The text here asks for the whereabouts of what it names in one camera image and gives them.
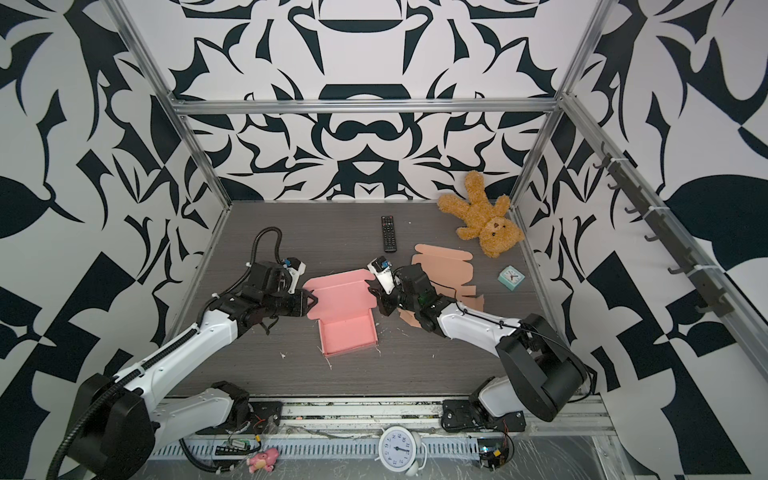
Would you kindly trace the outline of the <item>pink paper box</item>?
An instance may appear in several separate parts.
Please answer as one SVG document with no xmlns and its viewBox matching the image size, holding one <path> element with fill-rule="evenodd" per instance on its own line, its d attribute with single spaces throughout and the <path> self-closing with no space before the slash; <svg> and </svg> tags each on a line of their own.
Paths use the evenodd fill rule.
<svg viewBox="0 0 768 480">
<path fill-rule="evenodd" d="M 375 277 L 366 269 L 315 277 L 304 284 L 317 303 L 308 318 L 318 322 L 325 357 L 374 347 L 378 336 L 373 318 L 377 299 L 368 291 Z"/>
</svg>

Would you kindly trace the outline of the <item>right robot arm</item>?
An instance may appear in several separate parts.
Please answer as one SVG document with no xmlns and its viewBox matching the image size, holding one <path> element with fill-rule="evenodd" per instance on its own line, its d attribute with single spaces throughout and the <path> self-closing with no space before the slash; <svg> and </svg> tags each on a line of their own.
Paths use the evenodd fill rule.
<svg viewBox="0 0 768 480">
<path fill-rule="evenodd" d="M 566 404 L 580 401 L 583 385 L 594 394 L 595 375 L 544 317 L 503 318 L 471 309 L 439 293 L 418 264 L 393 267 L 379 257 L 368 269 L 375 277 L 368 290 L 383 315 L 410 312 L 423 330 L 487 351 L 504 368 L 504 376 L 488 378 L 467 399 L 444 401 L 443 430 L 521 432 L 526 413 L 551 422 Z"/>
</svg>

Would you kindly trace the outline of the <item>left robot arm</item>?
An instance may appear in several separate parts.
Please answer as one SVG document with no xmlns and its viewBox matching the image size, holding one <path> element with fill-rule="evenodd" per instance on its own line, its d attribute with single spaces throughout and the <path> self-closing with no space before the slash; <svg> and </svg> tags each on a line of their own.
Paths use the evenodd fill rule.
<svg viewBox="0 0 768 480">
<path fill-rule="evenodd" d="M 295 257 L 250 259 L 243 275 L 215 293 L 188 328 L 155 353 L 112 376 L 95 374 L 78 389 L 67 432 L 46 472 L 58 477 L 71 458 L 100 479 L 128 479 L 158 448 L 207 429 L 240 432 L 252 422 L 250 395 L 220 381 L 172 405 L 166 396 L 205 360 L 252 327 L 306 316 L 316 297 L 299 287 L 306 266 Z"/>
</svg>

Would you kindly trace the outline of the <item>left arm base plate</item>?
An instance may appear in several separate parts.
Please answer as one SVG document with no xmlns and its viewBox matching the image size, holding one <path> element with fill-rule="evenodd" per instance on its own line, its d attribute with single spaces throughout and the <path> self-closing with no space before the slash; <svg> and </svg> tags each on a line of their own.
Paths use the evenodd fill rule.
<svg viewBox="0 0 768 480">
<path fill-rule="evenodd" d="M 283 403 L 280 401 L 251 401 L 245 417 L 227 432 L 233 435 L 261 435 L 276 433 L 282 421 Z"/>
</svg>

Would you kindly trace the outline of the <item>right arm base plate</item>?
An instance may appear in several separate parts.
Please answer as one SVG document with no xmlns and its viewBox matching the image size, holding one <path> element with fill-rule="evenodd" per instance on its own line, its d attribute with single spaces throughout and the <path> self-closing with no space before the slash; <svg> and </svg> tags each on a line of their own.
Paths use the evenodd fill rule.
<svg viewBox="0 0 768 480">
<path fill-rule="evenodd" d="M 444 400 L 440 425 L 449 433 L 467 431 L 524 432 L 527 423 L 522 411 L 503 417 L 493 417 L 479 402 L 469 400 Z"/>
</svg>

